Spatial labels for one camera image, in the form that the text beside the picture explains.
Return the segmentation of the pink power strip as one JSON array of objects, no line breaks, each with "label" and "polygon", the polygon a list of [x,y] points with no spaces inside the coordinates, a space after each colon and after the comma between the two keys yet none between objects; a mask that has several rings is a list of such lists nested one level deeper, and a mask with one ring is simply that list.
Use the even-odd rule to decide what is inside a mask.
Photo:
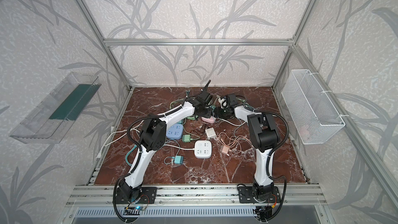
[{"label": "pink power strip", "polygon": [[214,116],[210,116],[210,117],[201,117],[201,119],[206,122],[206,123],[215,123],[216,119]]}]

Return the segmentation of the white charger plug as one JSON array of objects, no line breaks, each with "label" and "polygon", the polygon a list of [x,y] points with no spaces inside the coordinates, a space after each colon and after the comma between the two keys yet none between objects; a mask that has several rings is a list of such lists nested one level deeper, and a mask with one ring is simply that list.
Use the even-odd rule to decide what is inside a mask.
[{"label": "white charger plug", "polygon": [[208,128],[205,130],[206,136],[208,139],[214,139],[217,137],[214,128]]}]

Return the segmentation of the green charger plug front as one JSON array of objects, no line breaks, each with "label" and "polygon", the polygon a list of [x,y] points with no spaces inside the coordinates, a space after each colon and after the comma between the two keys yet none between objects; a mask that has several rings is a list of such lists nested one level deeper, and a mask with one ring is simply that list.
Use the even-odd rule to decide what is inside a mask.
[{"label": "green charger plug front", "polygon": [[191,135],[190,134],[184,134],[183,136],[182,136],[182,139],[181,139],[184,143],[189,143],[189,142],[191,142]]}]

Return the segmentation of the blue power strip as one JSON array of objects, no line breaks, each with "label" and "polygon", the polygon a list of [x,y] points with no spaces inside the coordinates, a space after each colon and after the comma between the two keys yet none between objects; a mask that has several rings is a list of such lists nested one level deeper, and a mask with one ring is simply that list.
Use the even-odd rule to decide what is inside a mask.
[{"label": "blue power strip", "polygon": [[176,123],[172,125],[166,132],[166,137],[171,140],[180,140],[183,136],[183,125]]}]

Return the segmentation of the white power strip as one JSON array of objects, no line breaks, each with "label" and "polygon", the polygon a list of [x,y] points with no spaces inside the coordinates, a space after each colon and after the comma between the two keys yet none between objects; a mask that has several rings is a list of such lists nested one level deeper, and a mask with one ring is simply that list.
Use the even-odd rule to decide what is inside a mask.
[{"label": "white power strip", "polygon": [[198,159],[208,159],[212,154],[211,141],[196,141],[194,144],[194,155]]}]

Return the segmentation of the teal charger plug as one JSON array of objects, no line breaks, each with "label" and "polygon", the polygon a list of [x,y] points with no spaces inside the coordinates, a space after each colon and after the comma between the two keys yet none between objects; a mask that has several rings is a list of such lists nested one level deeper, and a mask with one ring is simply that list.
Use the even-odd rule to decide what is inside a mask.
[{"label": "teal charger plug", "polygon": [[178,165],[183,164],[183,156],[179,156],[179,155],[175,156],[174,157],[174,164],[178,164]]}]

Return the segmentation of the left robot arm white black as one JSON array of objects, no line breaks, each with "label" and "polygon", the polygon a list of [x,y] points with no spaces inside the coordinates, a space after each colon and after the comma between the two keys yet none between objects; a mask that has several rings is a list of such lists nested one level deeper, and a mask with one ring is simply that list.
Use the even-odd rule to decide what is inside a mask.
[{"label": "left robot arm white black", "polygon": [[144,175],[151,158],[157,150],[164,146],[167,130],[172,125],[190,116],[204,118],[212,116],[210,106],[212,95],[207,91],[209,84],[210,82],[198,94],[185,97],[182,103],[172,110],[139,119],[139,122],[143,121],[143,126],[138,141],[131,136],[131,128],[134,124],[132,123],[128,127],[126,135],[129,141],[137,146],[138,152],[127,174],[117,179],[114,187],[115,196],[121,196],[129,203],[140,197]]}]

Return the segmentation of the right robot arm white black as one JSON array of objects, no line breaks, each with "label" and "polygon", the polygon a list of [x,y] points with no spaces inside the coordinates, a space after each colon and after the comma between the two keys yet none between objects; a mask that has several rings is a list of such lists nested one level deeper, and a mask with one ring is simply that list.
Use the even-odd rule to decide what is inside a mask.
[{"label": "right robot arm white black", "polygon": [[228,120],[232,117],[248,124],[252,146],[256,150],[256,171],[252,187],[257,201],[265,201],[274,190],[274,181],[281,179],[272,176],[274,152],[286,141],[280,140],[275,117],[281,115],[265,110],[256,110],[238,100],[235,94],[228,94],[220,100],[220,106],[213,111],[214,117]]}]

